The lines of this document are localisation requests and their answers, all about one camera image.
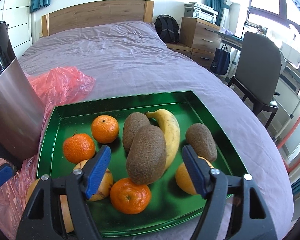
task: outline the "bed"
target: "bed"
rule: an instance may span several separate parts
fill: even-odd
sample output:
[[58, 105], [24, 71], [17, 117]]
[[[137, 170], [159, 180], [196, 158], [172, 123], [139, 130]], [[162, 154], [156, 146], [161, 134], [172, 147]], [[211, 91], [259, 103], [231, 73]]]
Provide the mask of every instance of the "bed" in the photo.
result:
[[[76, 66], [96, 79], [86, 100], [193, 90], [223, 128], [258, 184], [279, 239], [290, 230], [293, 198], [281, 156], [256, 116], [216, 76], [160, 40], [153, 1], [111, 0], [65, 8], [42, 17], [43, 38], [19, 59], [39, 75]], [[227, 204], [219, 239], [225, 237]], [[198, 219], [137, 239], [189, 239]]]

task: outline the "metal screw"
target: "metal screw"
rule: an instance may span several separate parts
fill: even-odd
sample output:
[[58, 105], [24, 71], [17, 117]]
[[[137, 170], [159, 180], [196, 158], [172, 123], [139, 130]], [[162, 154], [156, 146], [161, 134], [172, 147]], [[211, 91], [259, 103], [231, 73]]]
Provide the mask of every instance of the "metal screw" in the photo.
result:
[[43, 175], [41, 176], [41, 179], [42, 179], [42, 180], [47, 180], [47, 179], [49, 179], [49, 175], [48, 175], [48, 174], [43, 174]]
[[252, 175], [249, 174], [249, 173], [246, 173], [243, 177], [244, 177], [246, 180], [252, 180]]
[[82, 170], [81, 169], [75, 169], [74, 171], [73, 171], [73, 174], [74, 175], [80, 175], [82, 173]]
[[220, 174], [220, 170], [215, 169], [215, 168], [211, 169], [210, 172], [211, 172], [211, 174], [213, 174], [213, 175], [218, 175], [218, 174]]

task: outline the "bed sheet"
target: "bed sheet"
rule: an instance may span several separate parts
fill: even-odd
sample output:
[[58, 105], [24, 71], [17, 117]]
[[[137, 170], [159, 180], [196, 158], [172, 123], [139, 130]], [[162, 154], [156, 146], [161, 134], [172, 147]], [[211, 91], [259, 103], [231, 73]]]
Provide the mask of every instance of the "bed sheet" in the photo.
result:
[[[159, 39], [152, 25], [123, 22], [73, 29], [41, 38], [19, 59], [39, 75], [58, 66], [76, 66], [96, 79], [86, 100], [144, 93], [193, 90], [223, 128], [258, 184], [282, 239], [290, 229], [293, 198], [281, 156], [256, 116], [212, 73]], [[218, 239], [226, 234], [227, 204]], [[198, 218], [133, 239], [189, 239]]]

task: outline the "chair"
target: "chair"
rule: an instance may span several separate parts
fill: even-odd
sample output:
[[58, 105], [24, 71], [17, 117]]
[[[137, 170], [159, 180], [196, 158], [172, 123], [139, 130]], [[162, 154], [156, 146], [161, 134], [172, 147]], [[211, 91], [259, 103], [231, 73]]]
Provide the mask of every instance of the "chair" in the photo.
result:
[[236, 85], [244, 93], [243, 102], [246, 98], [250, 99], [255, 115], [261, 111], [271, 113], [266, 129], [278, 110], [274, 93], [280, 70], [281, 54], [278, 47], [264, 35], [246, 32], [237, 70], [228, 87]]

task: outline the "banana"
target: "banana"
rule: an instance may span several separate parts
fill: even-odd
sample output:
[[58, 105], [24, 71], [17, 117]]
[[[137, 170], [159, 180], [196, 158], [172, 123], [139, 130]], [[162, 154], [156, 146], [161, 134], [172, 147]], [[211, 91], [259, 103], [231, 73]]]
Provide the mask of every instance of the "banana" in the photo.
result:
[[180, 127], [175, 116], [166, 109], [159, 109], [155, 112], [146, 112], [145, 115], [148, 118], [156, 119], [160, 129], [163, 131], [164, 138], [166, 140], [167, 159], [165, 170], [169, 168], [180, 144]]

